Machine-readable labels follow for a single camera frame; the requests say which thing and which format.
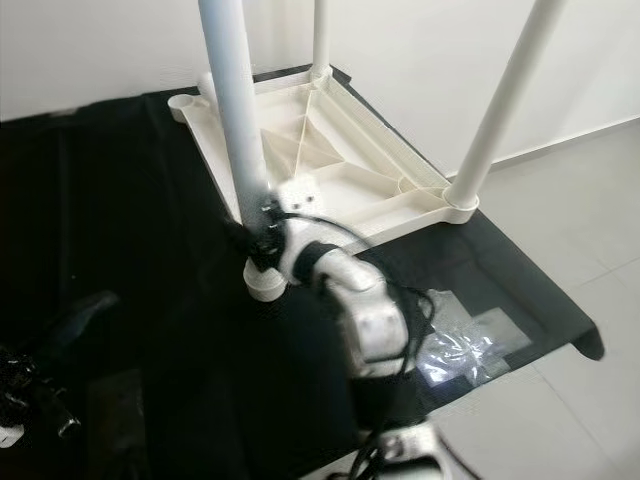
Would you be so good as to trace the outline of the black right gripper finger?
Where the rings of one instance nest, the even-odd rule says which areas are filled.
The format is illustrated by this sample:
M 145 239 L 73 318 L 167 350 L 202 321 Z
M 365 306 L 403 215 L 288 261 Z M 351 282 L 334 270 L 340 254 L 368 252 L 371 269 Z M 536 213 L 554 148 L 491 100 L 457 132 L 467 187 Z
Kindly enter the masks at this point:
M 248 228 L 236 220 L 225 223 L 225 230 L 230 237 L 230 243 L 244 255 L 256 259 L 268 253 L 268 237 L 260 229 Z

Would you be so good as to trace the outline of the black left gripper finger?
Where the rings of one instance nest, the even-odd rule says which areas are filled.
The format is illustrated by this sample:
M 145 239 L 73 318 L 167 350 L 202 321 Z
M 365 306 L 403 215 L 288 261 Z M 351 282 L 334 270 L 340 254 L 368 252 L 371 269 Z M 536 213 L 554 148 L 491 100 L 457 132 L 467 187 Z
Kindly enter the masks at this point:
M 118 294 L 99 291 L 72 301 L 54 317 L 45 334 L 45 365 L 63 370 L 72 362 L 74 344 L 87 332 L 92 321 L 118 305 Z
M 69 410 L 60 396 L 46 396 L 40 399 L 40 416 L 51 433 L 59 439 L 68 439 L 82 430 L 82 421 Z

